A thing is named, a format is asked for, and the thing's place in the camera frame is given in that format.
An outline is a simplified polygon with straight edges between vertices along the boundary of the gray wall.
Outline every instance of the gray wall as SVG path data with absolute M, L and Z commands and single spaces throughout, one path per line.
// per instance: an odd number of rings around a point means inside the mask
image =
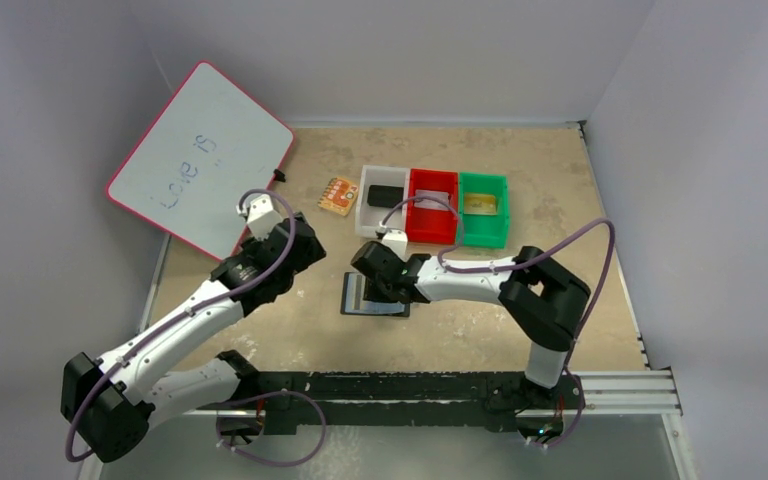
M 653 0 L 132 0 L 169 81 L 199 60 L 288 121 L 586 118 Z
M 160 234 L 106 180 L 169 92 L 125 0 L 0 0 L 0 478 L 74 478 L 63 364 L 135 329 Z
M 658 0 L 587 133 L 704 478 L 768 478 L 768 1 Z

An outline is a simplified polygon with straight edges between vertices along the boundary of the purple cable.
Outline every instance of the purple cable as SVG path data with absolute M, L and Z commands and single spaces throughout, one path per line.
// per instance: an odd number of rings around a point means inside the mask
M 443 255 L 452 251 L 457 250 L 460 246 L 463 245 L 463 233 L 464 233 L 464 227 L 463 227 L 463 219 L 458 214 L 458 212 L 449 205 L 448 202 L 444 202 L 440 199 L 426 196 L 426 195 L 417 195 L 414 197 L 409 197 L 401 202 L 397 203 L 396 206 L 393 207 L 392 210 L 387 212 L 387 215 L 384 216 L 384 219 L 381 220 L 381 225 L 386 226 L 387 220 L 390 219 L 390 217 L 398 211 L 399 208 L 401 208 L 402 205 L 416 200 L 430 200 L 432 202 L 439 203 L 440 205 L 445 206 L 449 209 L 450 212 L 455 216 L 455 218 L 458 220 L 458 236 L 457 240 L 455 241 L 455 244 L 451 247 L 446 247 L 441 249 L 439 252 L 437 252 L 437 262 L 445 268 L 447 271 L 454 272 L 454 273 L 490 273 L 490 272 L 510 272 L 514 270 L 524 270 L 526 268 L 532 267 L 543 260 L 546 260 L 547 258 L 551 257 L 552 255 L 558 253 L 560 250 L 567 247 L 572 242 L 578 240 L 581 238 L 585 233 L 589 232 L 593 228 L 595 228 L 598 225 L 605 224 L 605 226 L 608 227 L 608 252 L 605 254 L 605 263 L 602 265 L 602 273 L 599 275 L 599 281 L 596 283 L 596 289 L 593 290 L 593 296 L 590 299 L 590 303 L 587 304 L 587 308 L 584 309 L 584 314 L 581 316 L 581 322 L 578 324 L 578 328 L 575 330 L 575 334 L 573 335 L 573 342 L 572 347 L 570 347 L 569 352 L 567 352 L 567 356 L 564 359 L 564 367 L 563 371 L 566 375 L 572 377 L 573 381 L 576 384 L 576 387 L 579 391 L 578 396 L 578 409 L 575 412 L 575 418 L 573 418 L 572 422 L 570 423 L 569 428 L 567 428 L 564 433 L 562 433 L 558 438 L 553 440 L 551 443 L 544 444 L 547 447 L 554 447 L 558 445 L 559 443 L 566 440 L 570 434 L 575 430 L 576 426 L 578 425 L 579 420 L 581 419 L 581 413 L 584 410 L 584 388 L 581 385 L 581 380 L 573 375 L 569 371 L 569 362 L 572 358 L 572 352 L 575 348 L 575 344 L 578 341 L 578 336 L 581 335 L 581 331 L 584 329 L 584 325 L 587 323 L 587 320 L 590 318 L 590 314 L 593 312 L 593 307 L 596 305 L 596 302 L 599 300 L 599 296 L 602 294 L 602 288 L 605 286 L 605 280 L 608 278 L 608 271 L 611 267 L 611 259 L 614 255 L 614 244 L 616 243 L 616 229 L 614 228 L 613 222 L 611 222 L 606 217 L 601 217 L 593 220 L 592 222 L 588 223 L 587 225 L 579 228 L 575 232 L 573 232 L 572 235 L 568 236 L 567 238 L 563 239 L 555 245 L 554 247 L 550 248 L 549 250 L 546 250 L 545 252 L 541 253 L 540 255 L 532 258 L 531 260 L 528 260 L 523 263 L 517 263 L 515 265 L 505 265 L 497 267 L 493 270 L 491 270 L 489 267 L 473 267 L 473 268 L 458 268 L 458 267 L 452 267 L 450 265 L 447 265 L 445 261 L 443 260 Z
M 275 200 L 278 200 L 278 202 L 284 207 L 284 210 L 287 213 L 287 218 L 289 218 L 290 220 L 290 235 L 289 235 L 289 239 L 287 240 L 287 244 L 284 246 L 284 250 L 281 251 L 281 255 L 278 256 L 278 258 L 275 260 L 275 263 L 270 265 L 269 268 L 261 272 L 260 275 L 253 278 L 250 282 L 247 282 L 233 290 L 229 290 L 228 292 L 216 295 L 215 297 L 208 298 L 207 300 L 204 300 L 202 302 L 199 302 L 193 305 L 192 306 L 193 312 L 197 312 L 205 307 L 208 307 L 217 302 L 225 300 L 226 298 L 230 298 L 251 290 L 258 284 L 260 284 L 260 282 L 265 280 L 269 275 L 272 275 L 272 273 L 278 268 L 279 265 L 281 265 L 284 259 L 287 258 L 287 255 L 290 254 L 290 249 L 293 247 L 293 240 L 296 237 L 296 219 L 293 216 L 293 208 L 290 207 L 290 204 L 287 202 L 287 200 L 284 199 L 284 197 L 278 195 L 275 192 L 272 192 L 263 188 L 255 188 L 244 193 L 238 203 L 240 208 L 243 207 L 243 204 L 248 197 L 255 194 L 269 195 Z M 113 375 L 117 371 L 119 371 L 120 368 L 122 368 L 123 363 L 127 365 L 128 360 L 134 358 L 137 352 L 139 352 L 143 347 L 145 347 L 148 343 L 150 343 L 155 338 L 163 334 L 163 332 L 169 330 L 173 326 L 180 323 L 185 318 L 190 318 L 190 315 L 187 311 L 183 311 L 178 315 L 175 315 L 168 322 L 158 326 L 157 328 L 149 329 L 148 333 L 146 333 L 146 336 L 143 337 L 142 340 L 137 342 L 133 347 L 131 347 L 130 350 L 128 350 L 124 355 L 122 355 L 121 363 L 118 361 L 114 363 L 110 367 L 110 370 L 105 372 L 105 374 L 98 379 L 98 382 L 96 382 L 95 385 L 93 385 L 93 388 L 91 388 L 87 396 L 84 397 L 84 401 L 81 402 L 81 405 L 78 407 L 78 410 L 75 412 L 75 416 L 72 418 L 72 423 L 69 424 L 69 432 L 66 434 L 66 460 L 73 463 L 81 462 L 83 460 L 86 460 L 90 455 L 93 454 L 93 451 L 91 449 L 87 450 L 86 452 L 80 455 L 75 455 L 73 453 L 73 447 L 75 444 L 75 435 L 78 432 L 78 424 L 80 423 L 81 419 L 86 413 L 87 408 L 89 408 L 90 404 L 95 400 L 95 398 L 98 396 L 101 389 L 107 384 L 110 378 L 113 377 Z
M 319 441 L 316 442 L 316 446 L 313 447 L 313 450 L 311 450 L 310 453 L 308 453 L 307 455 L 305 455 L 304 457 L 302 457 L 302 458 L 300 458 L 298 460 L 293 460 L 293 461 L 290 461 L 290 462 L 282 462 L 282 461 L 278 461 L 278 460 L 268 460 L 268 459 L 265 459 L 263 457 L 258 457 L 257 455 L 253 455 L 253 454 L 251 454 L 249 452 L 246 452 L 245 450 L 241 450 L 241 449 L 231 445 L 230 443 L 226 442 L 225 440 L 223 440 L 222 439 L 222 431 L 219 428 L 219 418 L 217 418 L 216 419 L 216 436 L 219 437 L 219 443 L 223 447 L 225 447 L 228 450 L 236 453 L 237 455 L 241 455 L 241 456 L 246 457 L 246 458 L 248 458 L 250 460 L 254 460 L 257 463 L 261 463 L 261 464 L 266 465 L 268 467 L 295 467 L 295 466 L 301 465 L 301 464 L 305 463 L 306 461 L 310 460 L 311 458 L 313 458 L 314 455 L 319 453 L 319 450 L 322 448 L 322 445 L 325 443 L 325 429 L 326 429 L 325 413 L 322 411 L 322 408 L 319 405 L 317 405 L 316 402 L 313 401 L 313 399 L 308 397 L 307 395 L 305 395 L 303 393 L 299 393 L 299 392 L 293 392 L 293 391 L 290 391 L 290 390 L 280 390 L 280 391 L 277 391 L 277 392 L 264 393 L 264 394 L 257 395 L 257 396 L 251 397 L 251 398 L 246 398 L 246 399 L 243 399 L 243 400 L 233 400 L 233 401 L 230 401 L 230 402 L 224 402 L 224 403 L 221 403 L 220 405 L 225 406 L 225 407 L 238 407 L 238 406 L 241 406 L 241 405 L 245 405 L 247 403 L 256 402 L 258 400 L 265 400 L 267 398 L 278 397 L 278 396 L 282 396 L 282 395 L 290 395 L 290 396 L 293 396 L 293 397 L 301 398 L 302 400 L 304 400 L 307 403 L 311 404 L 313 409 L 316 410 L 316 414 L 319 415 L 319 421 L 322 424 L 322 430 L 321 430 L 321 433 L 319 434 Z

